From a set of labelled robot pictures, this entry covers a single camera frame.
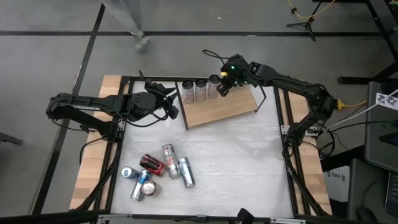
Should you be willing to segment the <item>grey chair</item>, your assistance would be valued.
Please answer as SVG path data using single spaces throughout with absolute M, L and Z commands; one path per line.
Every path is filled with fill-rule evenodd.
M 398 224 L 398 218 L 389 215 L 384 209 L 389 171 L 359 159 L 351 160 L 349 171 L 346 217 L 357 220 L 357 209 L 366 207 L 379 223 Z

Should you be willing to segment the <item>blue silver Red Bull can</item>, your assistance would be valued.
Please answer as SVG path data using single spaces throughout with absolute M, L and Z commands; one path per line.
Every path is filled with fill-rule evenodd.
M 144 184 L 145 181 L 150 180 L 150 178 L 152 177 L 151 172 L 149 172 L 148 170 L 141 170 L 139 172 L 136 184 L 133 188 L 132 194 L 130 196 L 130 199 L 134 199 L 137 201 L 142 200 L 143 198 L 143 193 L 141 191 L 141 188 Z
M 181 175 L 186 187 L 193 187 L 195 185 L 195 179 L 193 177 L 192 168 L 187 157 L 181 157 L 178 160 Z

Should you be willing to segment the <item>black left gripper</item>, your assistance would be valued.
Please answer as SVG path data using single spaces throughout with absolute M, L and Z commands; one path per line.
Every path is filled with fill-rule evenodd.
M 128 121 L 139 121 L 152 114 L 155 110 L 165 109 L 171 119 L 176 119 L 179 110 L 170 106 L 166 97 L 176 97 L 176 88 L 166 88 L 151 79 L 145 81 L 145 90 L 139 93 L 123 95 L 123 117 Z

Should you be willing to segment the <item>dark rounded object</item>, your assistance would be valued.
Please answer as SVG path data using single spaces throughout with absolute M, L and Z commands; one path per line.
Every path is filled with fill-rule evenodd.
M 241 208 L 237 215 L 237 224 L 253 224 L 254 216 L 245 208 Z

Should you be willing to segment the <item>grey desk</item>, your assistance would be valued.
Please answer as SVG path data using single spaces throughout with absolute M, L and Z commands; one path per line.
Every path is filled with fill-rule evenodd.
M 386 134 L 398 132 L 398 110 L 377 105 L 366 112 L 364 158 L 376 166 L 398 172 L 398 146 L 380 141 Z

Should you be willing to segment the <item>black tripod stand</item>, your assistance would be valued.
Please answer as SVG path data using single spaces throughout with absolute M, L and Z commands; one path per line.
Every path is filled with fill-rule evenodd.
M 315 34 L 312 30 L 312 22 L 315 20 L 315 15 L 318 12 L 319 7 L 321 6 L 321 3 L 323 2 L 323 0 L 319 0 L 318 4 L 316 6 L 316 8 L 313 10 L 312 14 L 309 17 L 302 17 L 300 15 L 297 14 L 297 8 L 293 7 L 293 4 L 290 2 L 290 0 L 287 0 L 289 6 L 290 6 L 290 12 L 292 14 L 295 14 L 297 17 L 301 18 L 301 19 L 305 19 L 305 22 L 296 22 L 296 23 L 291 23 L 291 24 L 287 24 L 286 26 L 289 28 L 293 28 L 293 27 L 302 27 L 304 30 L 306 30 L 309 35 L 310 38 L 313 42 L 316 41 L 315 38 Z

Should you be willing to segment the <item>white cardboard box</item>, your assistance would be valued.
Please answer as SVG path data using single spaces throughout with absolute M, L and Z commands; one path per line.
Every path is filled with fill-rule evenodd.
M 339 167 L 323 173 L 329 199 L 347 202 L 349 195 L 350 170 L 348 166 Z

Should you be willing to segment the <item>small blue can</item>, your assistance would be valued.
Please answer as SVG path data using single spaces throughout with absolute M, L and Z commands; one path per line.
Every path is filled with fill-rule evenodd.
M 134 180 L 137 179 L 139 175 L 140 172 L 130 166 L 125 166 L 121 169 L 121 176 L 125 179 Z

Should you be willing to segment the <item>black stand foot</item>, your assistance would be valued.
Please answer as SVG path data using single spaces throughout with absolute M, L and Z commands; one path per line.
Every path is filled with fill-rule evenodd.
M 8 142 L 8 143 L 20 146 L 23 143 L 23 140 L 0 132 L 0 143 L 3 143 L 3 142 Z

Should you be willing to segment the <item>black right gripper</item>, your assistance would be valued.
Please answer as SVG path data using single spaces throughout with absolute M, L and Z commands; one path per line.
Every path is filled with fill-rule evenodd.
M 245 83 L 249 65 L 240 54 L 222 57 L 221 61 L 223 65 L 220 71 L 227 72 L 228 75 L 221 77 L 221 83 L 216 87 L 216 90 L 220 96 L 225 97 L 233 86 Z

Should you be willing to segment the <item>dark keyboard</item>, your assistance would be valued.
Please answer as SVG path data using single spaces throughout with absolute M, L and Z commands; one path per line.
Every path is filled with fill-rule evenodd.
M 389 173 L 384 209 L 386 213 L 398 219 L 398 172 Z

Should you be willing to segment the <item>red soda can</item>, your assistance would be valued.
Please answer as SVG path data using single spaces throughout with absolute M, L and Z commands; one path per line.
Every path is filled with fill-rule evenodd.
M 160 193 L 160 191 L 161 186 L 153 180 L 147 180 L 141 186 L 141 192 L 146 196 L 155 197 Z

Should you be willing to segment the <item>black desk frame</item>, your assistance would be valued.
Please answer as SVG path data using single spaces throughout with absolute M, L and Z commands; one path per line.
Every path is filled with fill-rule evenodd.
M 398 73 L 398 46 L 395 47 L 392 38 L 394 35 L 398 36 L 398 9 L 393 9 L 389 4 L 389 0 L 383 0 L 386 4 L 389 13 L 393 16 L 396 27 L 393 29 L 387 29 L 384 27 L 381 18 L 377 14 L 375 8 L 373 7 L 371 0 L 336 0 L 335 3 L 355 3 L 355 4 L 365 4 L 369 10 L 371 17 L 378 29 L 376 33 L 366 33 L 366 32 L 313 32 L 310 33 L 312 40 L 315 37 L 382 37 L 382 39 L 387 44 L 394 61 L 377 73 L 373 77 L 338 77 L 337 81 L 339 84 L 345 85 L 366 85 L 369 82 L 382 82 L 385 80 L 390 80 L 391 77 Z

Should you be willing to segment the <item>white Celsius Peach Vibe can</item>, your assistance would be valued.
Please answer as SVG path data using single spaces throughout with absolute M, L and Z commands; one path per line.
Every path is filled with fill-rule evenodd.
M 162 146 L 162 150 L 165 158 L 165 165 L 171 178 L 177 178 L 180 176 L 180 169 L 178 166 L 177 156 L 175 154 L 174 146 L 172 144 L 166 144 Z
M 218 75 L 211 75 L 208 80 L 208 97 L 215 99 L 218 96 L 217 87 L 220 84 L 220 77 Z
M 195 101 L 193 82 L 186 80 L 182 83 L 183 89 L 183 100 L 188 104 L 192 104 Z
M 197 102 L 203 102 L 206 100 L 206 80 L 197 79 L 195 81 L 195 100 Z

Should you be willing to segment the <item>printed paper tag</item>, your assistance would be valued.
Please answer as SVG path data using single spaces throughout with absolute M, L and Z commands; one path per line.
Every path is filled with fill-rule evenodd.
M 386 108 L 398 111 L 398 97 L 376 93 L 375 103 Z

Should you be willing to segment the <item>red cola can black script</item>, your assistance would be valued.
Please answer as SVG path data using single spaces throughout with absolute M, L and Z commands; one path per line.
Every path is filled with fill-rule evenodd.
M 139 161 L 139 165 L 156 176 L 163 176 L 165 164 L 150 154 L 144 154 Z

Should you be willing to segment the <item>wooden board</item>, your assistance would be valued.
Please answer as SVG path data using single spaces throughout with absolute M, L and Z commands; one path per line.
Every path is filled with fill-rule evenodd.
M 267 98 L 263 87 L 244 85 L 232 88 L 226 97 L 218 96 L 204 102 L 186 103 L 182 83 L 175 82 L 175 87 L 180 93 L 180 114 L 186 130 L 241 114 L 256 113 Z

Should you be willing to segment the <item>white table cover sheet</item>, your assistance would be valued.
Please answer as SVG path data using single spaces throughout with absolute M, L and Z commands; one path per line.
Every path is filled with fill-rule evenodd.
M 187 157 L 196 184 L 186 187 L 182 178 L 154 177 L 161 186 L 155 197 L 130 199 L 135 182 L 118 177 L 112 213 L 149 215 L 208 215 L 234 217 L 245 208 L 255 217 L 291 217 L 289 188 L 282 156 L 280 125 L 274 90 L 256 113 L 243 114 L 189 130 L 182 115 L 149 126 L 126 126 L 120 167 L 139 168 L 150 154 L 162 159 L 162 146 L 172 144 L 178 157 Z

